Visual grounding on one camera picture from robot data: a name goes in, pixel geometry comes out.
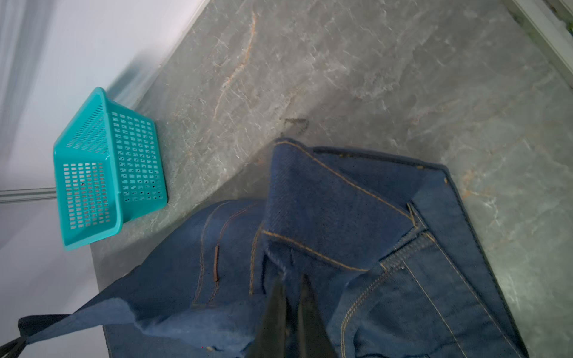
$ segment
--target jeans seam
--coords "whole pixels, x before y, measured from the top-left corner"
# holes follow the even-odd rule
[[[227,230],[227,227],[229,226],[229,223],[234,220],[236,217],[246,213],[247,211],[249,211],[251,208],[253,208],[254,206],[257,206],[259,203],[253,203],[247,207],[244,207],[242,209],[240,209],[239,211],[237,211],[236,213],[234,213],[233,215],[231,215],[229,217],[229,219],[227,219],[227,221],[223,224],[223,227],[221,228],[221,231],[219,232],[219,238],[217,239],[217,246],[219,246],[219,243],[221,242],[221,238],[223,237],[225,230]],[[218,277],[215,277],[215,287],[213,287],[213,293],[211,294],[211,297],[209,298],[209,300],[207,301],[207,303],[210,303],[212,300],[215,299],[215,296],[217,295],[217,293],[219,292],[219,281],[220,279]]]
[[[418,220],[422,223],[422,225],[424,226],[424,228],[426,230],[429,230],[428,227],[426,226],[426,223],[424,222],[424,220],[422,220],[422,218],[420,217],[420,215],[418,214],[417,210],[414,210],[414,214],[416,215],[416,217],[418,218]],[[467,280],[464,278],[464,276],[462,276],[462,274],[460,273],[460,271],[456,268],[456,266],[454,265],[454,263],[451,261],[451,259],[449,258],[449,256],[445,253],[445,251],[442,249],[442,247],[439,245],[438,241],[432,236],[432,234],[430,234],[429,232],[424,232],[424,235],[426,237],[428,237],[428,239],[430,239],[435,245],[436,247],[438,247],[438,249],[440,250],[440,252],[442,253],[442,255],[444,255],[444,257],[446,258],[446,260],[450,263],[450,266],[454,269],[454,271],[458,274],[458,276],[460,277],[460,279],[462,280],[462,282],[465,284],[465,286],[468,288],[468,291],[471,292],[471,294],[473,295],[473,297],[476,299],[477,303],[480,304],[480,306],[483,308],[484,312],[488,315],[489,319],[491,320],[491,322],[493,323],[493,325],[497,328],[497,330],[501,333],[502,337],[504,338],[504,340],[507,342],[507,344],[509,344],[509,346],[511,347],[511,349],[515,352],[515,354],[517,354],[517,356],[519,358],[522,358],[522,355],[519,354],[519,352],[517,351],[517,349],[514,347],[513,344],[511,344],[511,341],[509,340],[509,338],[507,338],[507,336],[505,335],[505,333],[501,330],[501,328],[499,327],[499,325],[497,324],[497,322],[493,319],[492,315],[489,313],[488,309],[485,307],[484,303],[480,300],[479,297],[477,297],[477,294],[475,293],[475,291],[471,288],[471,286],[469,285],[469,283],[467,282]]]
[[[414,211],[412,210],[412,206],[410,205],[410,203],[406,203],[406,206],[408,207],[408,210],[410,211],[410,219],[412,220],[412,225],[414,225],[414,228],[417,229],[418,226],[416,225],[416,220],[414,220]]]
[[[370,286],[366,288],[366,290],[362,291],[360,296],[356,299],[356,301],[354,301],[354,303],[350,306],[350,308],[346,312],[346,315],[344,316],[344,319],[340,324],[340,354],[342,355],[342,358],[346,358],[346,343],[344,342],[344,334],[346,333],[346,327],[348,326],[350,319],[352,319],[352,316],[354,315],[354,313],[356,313],[356,310],[358,310],[358,307],[360,307],[360,305],[365,301],[365,299],[375,289],[377,289],[384,282],[386,278],[388,278],[393,273],[401,269],[403,269],[403,267],[398,266],[395,267],[393,270],[384,271],[382,275],[380,275],[376,280],[374,280],[374,282],[370,284]]]
[[[476,299],[477,303],[480,304],[480,306],[483,308],[484,312],[488,315],[489,319],[491,320],[491,322],[493,323],[493,325],[497,328],[497,330],[501,333],[501,335],[503,336],[503,338],[505,339],[505,341],[507,342],[507,344],[509,344],[509,346],[513,349],[513,351],[515,352],[515,354],[517,354],[518,357],[521,358],[521,354],[519,354],[519,352],[517,351],[517,349],[515,349],[515,347],[513,346],[513,344],[511,344],[509,338],[507,338],[507,336],[505,335],[505,333],[503,333],[503,331],[501,330],[501,328],[499,327],[499,325],[497,324],[497,322],[495,322],[495,320],[493,319],[493,317],[491,316],[491,314],[489,313],[489,311],[487,310],[487,308],[485,307],[485,305],[483,304],[483,302],[481,302],[481,300],[479,299],[479,297],[477,297],[476,293],[474,292],[474,290],[470,287],[469,283],[466,281],[466,279],[464,279],[464,277],[462,276],[462,274],[458,271],[458,269],[455,267],[455,265],[453,264],[453,262],[450,260],[450,258],[448,257],[448,255],[444,252],[444,250],[442,250],[442,247],[438,244],[438,242],[431,236],[431,234],[426,233],[426,235],[432,240],[432,242],[434,242],[434,244],[436,245],[436,247],[438,247],[438,249],[440,250],[440,252],[442,253],[442,255],[444,255],[444,257],[446,258],[446,260],[450,263],[450,266],[452,266],[452,268],[454,269],[454,271],[458,274],[458,276],[460,277],[460,279],[462,280],[462,282],[465,284],[465,286],[468,288],[468,291],[471,292],[471,294],[473,295],[473,297]]]
[[[360,296],[356,299],[356,301],[354,301],[354,303],[350,306],[350,308],[346,312],[346,315],[344,316],[344,319],[342,320],[342,323],[340,324],[340,346],[341,346],[340,351],[342,354],[342,358],[346,358],[346,344],[344,342],[344,334],[346,332],[346,327],[348,326],[348,323],[350,322],[350,319],[352,319],[354,313],[356,313],[358,307],[364,302],[364,300],[368,297],[368,295],[372,293],[372,291],[374,291],[380,284],[382,284],[382,282],[384,282],[385,278],[388,278],[393,273],[399,270],[405,269],[405,266],[403,265],[404,259],[428,247],[428,245],[429,243],[427,241],[420,241],[420,242],[412,241],[400,247],[397,252],[390,254],[388,258],[392,258],[393,260],[389,261],[390,264],[388,265],[388,267],[383,264],[383,261],[386,260],[382,260],[380,262],[380,266],[384,268],[384,273],[381,274],[374,282],[370,284],[370,286],[368,286],[366,290],[364,290],[360,294]]]
[[[271,233],[270,231],[266,231],[266,230],[263,230],[262,232],[263,232],[263,234],[265,234],[265,235],[268,235],[268,236],[271,236],[271,237],[275,237],[275,238],[277,238],[277,239],[280,239],[280,240],[283,240],[283,241],[286,241],[286,242],[290,242],[290,243],[292,243],[292,244],[294,244],[294,245],[300,247],[301,249],[304,249],[304,250],[306,250],[306,251],[308,251],[308,252],[314,254],[315,256],[320,257],[320,258],[323,259],[323,260],[326,260],[326,261],[328,261],[328,262],[330,262],[330,263],[333,263],[333,264],[335,264],[335,265],[337,265],[337,266],[340,266],[340,267],[343,267],[343,268],[345,268],[345,269],[352,270],[352,271],[360,271],[360,272],[368,272],[368,271],[369,271],[369,270],[367,270],[367,269],[359,269],[359,268],[356,268],[356,267],[352,267],[352,266],[345,265],[345,264],[343,264],[342,262],[339,262],[339,261],[337,261],[337,260],[335,260],[335,259],[332,259],[332,258],[330,258],[330,257],[328,257],[328,256],[322,255],[322,254],[319,253],[318,251],[314,251],[314,250],[311,249],[310,247],[308,247],[308,246],[306,246],[306,245],[304,245],[304,244],[302,244],[302,243],[300,243],[300,242],[298,242],[298,241],[296,241],[296,240],[294,240],[294,239],[288,238],[288,237],[286,237],[286,236],[279,235],[279,234],[275,234],[275,233]]]
[[[466,355],[466,353],[464,352],[464,350],[462,349],[462,346],[460,345],[460,342],[458,341],[458,339],[456,338],[456,336],[454,335],[454,332],[452,332],[452,329],[450,328],[450,325],[446,322],[446,320],[444,319],[444,317],[442,316],[442,314],[440,313],[440,311],[438,310],[438,308],[436,307],[436,305],[434,304],[434,301],[432,301],[432,299],[430,298],[430,296],[426,293],[426,290],[422,287],[422,285],[420,284],[420,282],[418,281],[418,279],[416,278],[416,276],[414,275],[414,273],[412,272],[412,270],[410,270],[410,267],[408,266],[408,264],[406,263],[406,261],[402,261],[404,263],[404,265],[406,266],[406,268],[408,269],[408,271],[410,272],[410,274],[412,275],[412,277],[414,278],[414,280],[416,281],[416,283],[418,284],[418,287],[420,287],[420,289],[422,290],[422,292],[424,293],[424,295],[426,296],[426,298],[430,301],[431,305],[434,306],[435,311],[438,313],[439,317],[442,319],[442,321],[444,322],[444,324],[446,325],[447,329],[450,331],[450,334],[452,335],[452,338],[454,338],[454,341],[456,341],[456,344],[458,346],[458,348],[461,350],[462,354],[464,355],[465,358],[468,358],[468,356]]]
[[[386,200],[374,195],[373,193],[369,192],[368,190],[354,184],[353,182],[351,182],[349,179],[347,179],[344,175],[336,172],[334,169],[332,169],[331,167],[329,167],[328,165],[324,164],[323,162],[321,162],[319,159],[317,159],[316,157],[314,157],[312,154],[310,154],[309,152],[307,152],[303,147],[301,147],[300,145],[297,145],[295,143],[291,143],[289,141],[279,141],[276,143],[276,145],[279,144],[288,144],[288,145],[292,145],[295,148],[298,148],[302,153],[306,154],[309,158],[311,158],[313,161],[315,161],[316,163],[318,163],[320,166],[322,166],[323,168],[325,168],[326,170],[328,170],[329,172],[333,173],[334,175],[338,176],[340,179],[342,179],[345,183],[347,183],[348,185],[350,185],[351,187],[358,189],[359,191],[375,198],[376,200],[388,205],[389,207],[391,207],[392,209],[394,209],[395,211],[399,212],[400,214],[404,215],[406,218],[409,218],[410,220],[412,220],[412,218],[403,210],[400,210],[399,208],[395,207],[394,205],[390,204],[389,202],[387,202]]]
[[[392,246],[392,252],[398,251],[398,249],[410,242],[413,238],[419,236],[419,234],[420,233],[417,228],[412,226],[410,230],[408,230],[406,234],[402,235],[402,237]]]
[[[209,216],[207,217],[207,220],[205,220],[205,225],[203,226],[203,230],[201,231],[201,239],[200,241],[200,254],[199,254],[199,278],[197,279],[197,288],[195,289],[195,297],[193,298],[193,301],[191,304],[196,304],[197,300],[199,299],[199,295],[201,294],[201,289],[203,288],[203,275],[205,274],[205,260],[203,259],[203,255],[205,252],[205,246],[203,243],[203,240],[205,238],[205,232],[207,230],[207,226],[209,225],[209,223],[211,222],[211,218],[213,217],[213,215],[215,214],[215,212],[223,205],[230,203],[231,201],[228,202],[224,202],[219,204],[219,206],[217,206],[212,212],[211,214],[209,214]]]
[[[251,261],[250,261],[250,279],[249,279],[249,296],[254,295],[254,257],[257,252],[257,241],[258,237],[261,234],[263,223],[259,225],[257,229],[257,233],[254,235],[253,244],[251,246]]]

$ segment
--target teal plastic basket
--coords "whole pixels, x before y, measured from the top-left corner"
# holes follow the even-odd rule
[[[54,144],[62,240],[68,250],[117,234],[167,204],[154,122],[96,88]]]

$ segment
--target denim fabric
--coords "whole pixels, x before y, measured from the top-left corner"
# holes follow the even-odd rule
[[[198,212],[76,313],[19,326],[108,325],[113,357],[243,356],[275,278],[295,312],[303,273],[341,357],[527,357],[445,167],[289,139],[266,202]]]

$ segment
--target gray marble floor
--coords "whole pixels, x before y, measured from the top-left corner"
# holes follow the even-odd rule
[[[170,201],[92,244],[101,288],[264,196],[286,131],[448,165],[531,356],[573,355],[573,93],[498,0],[212,0],[137,110]]]

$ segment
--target white wall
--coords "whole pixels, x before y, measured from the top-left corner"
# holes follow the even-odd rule
[[[113,91],[133,106],[206,3],[56,0],[0,190],[53,187],[53,144],[94,87],[127,71]]]
[[[18,319],[73,313],[98,294],[89,246],[65,251],[55,200],[0,204],[0,345]],[[101,327],[25,348],[21,358],[107,357]]]

